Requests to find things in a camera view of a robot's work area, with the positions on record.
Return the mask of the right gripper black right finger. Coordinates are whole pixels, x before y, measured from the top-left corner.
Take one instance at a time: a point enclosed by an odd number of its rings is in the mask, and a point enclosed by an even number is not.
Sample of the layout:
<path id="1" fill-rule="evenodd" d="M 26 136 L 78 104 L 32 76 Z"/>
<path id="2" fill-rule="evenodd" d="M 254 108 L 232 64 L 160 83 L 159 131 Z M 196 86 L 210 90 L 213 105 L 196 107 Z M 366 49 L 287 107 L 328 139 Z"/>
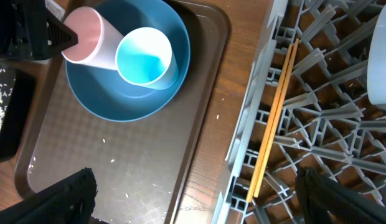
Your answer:
<path id="1" fill-rule="evenodd" d="M 318 173 L 301 167 L 295 190 L 305 223 L 386 223 L 386 208 Z"/>

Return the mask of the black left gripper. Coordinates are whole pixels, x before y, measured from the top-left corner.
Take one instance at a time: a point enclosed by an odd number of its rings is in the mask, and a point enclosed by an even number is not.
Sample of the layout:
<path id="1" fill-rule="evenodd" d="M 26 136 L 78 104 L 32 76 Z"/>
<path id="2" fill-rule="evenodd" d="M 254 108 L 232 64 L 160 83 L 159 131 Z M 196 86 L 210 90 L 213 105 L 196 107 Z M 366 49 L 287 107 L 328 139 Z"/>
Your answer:
<path id="1" fill-rule="evenodd" d="M 47 60 L 77 44 L 44 0 L 0 0 L 0 61 Z"/>

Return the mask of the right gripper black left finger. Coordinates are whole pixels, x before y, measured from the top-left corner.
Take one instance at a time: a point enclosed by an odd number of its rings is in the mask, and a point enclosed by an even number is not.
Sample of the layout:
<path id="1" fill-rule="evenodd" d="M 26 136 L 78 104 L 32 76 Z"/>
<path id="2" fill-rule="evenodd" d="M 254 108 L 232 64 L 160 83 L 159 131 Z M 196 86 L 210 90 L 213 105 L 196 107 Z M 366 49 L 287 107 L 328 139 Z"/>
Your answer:
<path id="1" fill-rule="evenodd" d="M 0 223 L 88 223 L 96 195 L 94 173 L 84 168 L 0 211 Z"/>

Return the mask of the wooden chopstick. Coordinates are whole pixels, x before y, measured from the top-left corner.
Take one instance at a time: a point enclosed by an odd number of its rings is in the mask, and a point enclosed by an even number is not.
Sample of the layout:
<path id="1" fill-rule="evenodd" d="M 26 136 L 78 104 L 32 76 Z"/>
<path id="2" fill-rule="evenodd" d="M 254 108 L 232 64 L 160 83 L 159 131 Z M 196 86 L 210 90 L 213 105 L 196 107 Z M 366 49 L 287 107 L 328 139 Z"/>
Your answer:
<path id="1" fill-rule="evenodd" d="M 281 95 L 281 89 L 282 89 L 283 82 L 285 79 L 285 73 L 286 73 L 286 69 L 288 66 L 288 61 L 290 59 L 292 48 L 293 48 L 293 45 L 289 44 L 288 52 L 286 54 L 285 61 L 283 63 L 283 68 L 281 70 L 281 75 L 280 75 L 280 79 L 278 82 L 278 86 L 276 88 L 275 97 L 274 97 L 272 105 L 271 105 L 270 115 L 268 116 L 267 125 L 265 128 L 264 136 L 263 136 L 260 150 L 259 150 L 259 155 L 258 155 L 256 164 L 255 164 L 255 169 L 254 169 L 254 172 L 252 175 L 252 179 L 250 181 L 250 186 L 249 186 L 249 190 L 248 190 L 247 197 L 246 197 L 246 200 L 248 203 L 250 203 L 252 201 L 252 198 L 253 198 L 253 195 L 254 195 L 254 192 L 256 189 L 256 185 L 258 182 L 258 178 L 260 176 L 261 166 L 262 166 L 262 163 L 263 163 L 263 160 L 265 157 L 266 147 L 268 145 L 268 141 L 269 141 L 270 133 L 271 133 L 271 128 L 272 128 L 272 125 L 273 125 L 273 122 L 275 119 L 276 108 L 278 106 L 279 97 Z"/>
<path id="2" fill-rule="evenodd" d="M 288 85 L 290 82 L 290 77 L 292 74 L 294 61 L 296 58 L 296 53 L 298 51 L 298 45 L 299 45 L 299 38 L 296 38 L 292 50 L 290 49 L 291 46 L 289 46 L 290 50 L 289 50 L 289 53 L 286 57 L 285 63 L 283 64 L 283 69 L 282 69 L 282 73 L 281 73 L 280 81 L 279 81 L 279 84 L 281 86 L 278 87 L 278 89 L 276 91 L 276 95 L 275 95 L 275 100 L 277 100 L 277 104 L 276 104 L 276 108 L 272 107 L 273 112 L 270 113 L 270 116 L 268 119 L 268 121 L 270 121 L 270 118 L 273 118 L 271 120 L 272 121 L 271 126 L 270 126 L 271 129 L 268 132 L 268 141 L 265 145 L 266 148 L 265 148 L 264 154 L 262 155 L 262 158 L 261 158 L 261 166 L 260 166 L 258 178 L 256 181 L 255 191 L 253 192 L 253 195 L 252 195 L 252 197 L 255 197 L 255 198 L 257 198 L 259 196 L 259 193 L 260 193 L 261 183 L 262 183 L 263 177 L 265 175 L 266 165 L 268 163 L 268 159 L 269 159 L 270 152 L 271 152 L 271 147 L 273 145 L 273 140 L 275 138 L 276 131 L 278 128 L 278 123 L 280 120 L 281 111 L 283 109 L 283 104 L 285 101 L 286 92 L 287 92 Z"/>

